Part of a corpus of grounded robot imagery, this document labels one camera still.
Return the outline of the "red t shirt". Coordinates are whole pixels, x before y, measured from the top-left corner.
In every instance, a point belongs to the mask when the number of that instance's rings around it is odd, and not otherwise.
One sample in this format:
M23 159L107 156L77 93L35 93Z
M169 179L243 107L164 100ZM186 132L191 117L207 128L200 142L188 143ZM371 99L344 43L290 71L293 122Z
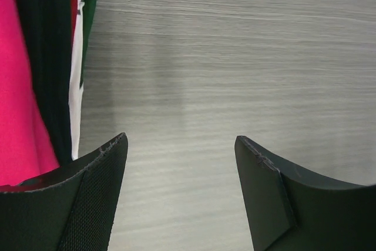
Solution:
M70 14L71 14L71 46L73 46L76 16L77 16L78 0L70 0Z

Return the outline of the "pink t shirt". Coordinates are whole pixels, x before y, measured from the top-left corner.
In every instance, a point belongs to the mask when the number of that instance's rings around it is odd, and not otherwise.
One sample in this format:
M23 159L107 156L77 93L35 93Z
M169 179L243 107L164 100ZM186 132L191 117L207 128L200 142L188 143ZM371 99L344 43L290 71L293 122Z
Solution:
M1 185L58 167L32 87L15 0L1 0Z

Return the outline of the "white t shirt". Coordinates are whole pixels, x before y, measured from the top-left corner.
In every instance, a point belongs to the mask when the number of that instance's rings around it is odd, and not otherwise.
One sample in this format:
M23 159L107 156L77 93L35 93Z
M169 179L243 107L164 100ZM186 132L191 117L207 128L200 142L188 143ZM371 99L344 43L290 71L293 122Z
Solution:
M80 85L83 58L83 7L84 0L78 0L76 22L73 36L71 72L69 82L70 132L72 140L72 159L79 153L80 121L82 110L83 88Z

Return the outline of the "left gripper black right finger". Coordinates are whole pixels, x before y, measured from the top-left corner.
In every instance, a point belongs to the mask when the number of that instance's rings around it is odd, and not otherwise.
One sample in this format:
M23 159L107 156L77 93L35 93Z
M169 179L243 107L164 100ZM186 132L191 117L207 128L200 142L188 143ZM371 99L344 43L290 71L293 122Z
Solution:
M375 249L375 186L313 172L246 136L234 151L254 250Z

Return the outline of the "black t shirt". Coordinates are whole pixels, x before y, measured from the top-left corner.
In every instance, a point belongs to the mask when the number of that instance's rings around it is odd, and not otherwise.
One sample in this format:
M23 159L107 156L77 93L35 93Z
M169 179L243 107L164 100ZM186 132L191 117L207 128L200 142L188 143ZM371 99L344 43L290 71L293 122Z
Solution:
M69 81L71 0L16 0L32 70L33 90L56 158L72 161Z

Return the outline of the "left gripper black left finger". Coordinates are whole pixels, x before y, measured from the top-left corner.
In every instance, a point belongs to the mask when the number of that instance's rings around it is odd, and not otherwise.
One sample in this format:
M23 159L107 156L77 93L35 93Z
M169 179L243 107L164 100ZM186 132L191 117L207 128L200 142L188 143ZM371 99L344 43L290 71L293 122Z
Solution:
M127 152L120 133L68 165L1 186L1 250L107 250Z

